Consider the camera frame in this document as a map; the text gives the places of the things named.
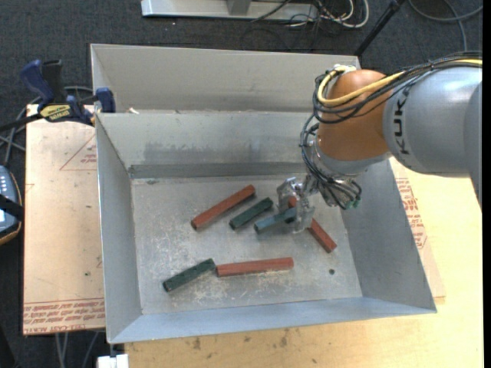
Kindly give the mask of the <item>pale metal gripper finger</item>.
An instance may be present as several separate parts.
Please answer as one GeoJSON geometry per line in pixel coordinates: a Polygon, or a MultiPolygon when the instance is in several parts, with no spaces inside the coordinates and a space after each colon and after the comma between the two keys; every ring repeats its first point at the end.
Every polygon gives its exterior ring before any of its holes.
{"type": "Polygon", "coordinates": [[[308,199],[298,199],[295,202],[294,209],[295,220],[293,230],[295,233],[302,232],[311,226],[315,207],[310,204],[308,199]]]}
{"type": "Polygon", "coordinates": [[[283,183],[281,183],[276,191],[278,195],[278,209],[279,210],[287,210],[288,209],[288,201],[291,197],[295,196],[296,192],[296,178],[289,177],[283,183]]]}

